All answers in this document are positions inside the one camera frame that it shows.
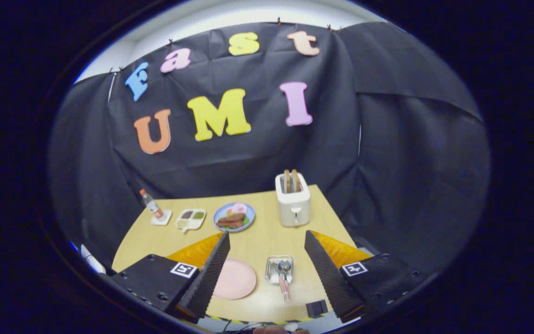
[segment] yellow letter m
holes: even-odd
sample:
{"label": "yellow letter m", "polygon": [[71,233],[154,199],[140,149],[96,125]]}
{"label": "yellow letter m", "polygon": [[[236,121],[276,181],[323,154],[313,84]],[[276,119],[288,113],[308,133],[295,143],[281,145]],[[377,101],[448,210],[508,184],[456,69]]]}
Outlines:
{"label": "yellow letter m", "polygon": [[213,133],[207,129],[207,125],[218,137],[221,137],[224,133],[226,120],[228,120],[226,133],[229,135],[239,135],[250,131],[250,124],[246,123],[242,108],[244,95],[244,89],[227,90],[222,96],[220,107],[217,109],[207,97],[200,96],[191,99],[187,103],[187,107],[193,110],[195,116],[195,124],[197,125],[195,140],[204,141],[212,138]]}

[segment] white wall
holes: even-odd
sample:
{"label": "white wall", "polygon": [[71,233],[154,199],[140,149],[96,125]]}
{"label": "white wall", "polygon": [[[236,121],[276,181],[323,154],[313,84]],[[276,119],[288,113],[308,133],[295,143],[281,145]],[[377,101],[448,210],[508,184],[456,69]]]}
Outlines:
{"label": "white wall", "polygon": [[119,66],[129,64],[131,53],[135,50],[135,42],[133,40],[121,39],[112,44],[106,50],[102,51],[100,55],[88,67],[83,70],[76,82],[85,78],[95,76],[96,74],[108,73],[110,68],[113,72],[119,70]]}
{"label": "white wall", "polygon": [[341,0],[191,0],[157,15],[102,52],[76,82],[117,71],[159,47],[207,30],[253,22],[282,22],[333,29],[384,21],[366,9]]}

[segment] bottle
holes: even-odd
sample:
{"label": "bottle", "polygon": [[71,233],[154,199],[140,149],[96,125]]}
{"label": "bottle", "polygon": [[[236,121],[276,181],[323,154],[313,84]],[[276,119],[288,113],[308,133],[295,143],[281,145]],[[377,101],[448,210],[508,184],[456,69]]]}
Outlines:
{"label": "bottle", "polygon": [[157,203],[155,203],[154,197],[152,197],[150,194],[146,192],[145,189],[140,190],[141,198],[144,200],[144,204],[152,213],[154,214],[154,217],[156,217],[157,220],[164,221],[166,218],[168,218],[162,209],[158,206]]}

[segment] caution tape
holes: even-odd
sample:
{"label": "caution tape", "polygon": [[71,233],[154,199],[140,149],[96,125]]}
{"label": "caution tape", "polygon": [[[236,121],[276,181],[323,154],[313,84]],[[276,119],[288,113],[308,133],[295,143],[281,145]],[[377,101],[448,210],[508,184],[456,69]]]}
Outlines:
{"label": "caution tape", "polygon": [[308,317],[308,318],[304,318],[304,319],[297,319],[297,320],[293,320],[293,321],[276,321],[276,322],[270,322],[270,321],[235,321],[234,319],[226,319],[226,318],[222,318],[222,317],[214,317],[213,315],[205,315],[206,317],[210,317],[212,319],[215,319],[217,321],[231,321],[232,323],[237,323],[239,325],[248,325],[250,323],[262,323],[263,326],[277,326],[277,325],[280,325],[280,326],[284,326],[284,325],[287,325],[288,323],[301,323],[301,322],[306,322],[306,321],[313,321],[314,319],[318,319],[318,318],[322,318],[326,315],[326,313],[322,313],[321,315],[318,315],[316,317]]}

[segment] pink letter i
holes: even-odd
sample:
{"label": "pink letter i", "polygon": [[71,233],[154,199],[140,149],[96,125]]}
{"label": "pink letter i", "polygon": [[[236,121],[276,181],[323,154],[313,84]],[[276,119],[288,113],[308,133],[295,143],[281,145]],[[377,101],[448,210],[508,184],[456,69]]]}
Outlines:
{"label": "pink letter i", "polygon": [[289,127],[296,125],[309,125],[312,123],[312,116],[306,111],[306,101],[304,91],[308,87],[306,83],[290,82],[282,83],[280,90],[286,94],[288,100],[289,116],[286,118],[286,124]]}

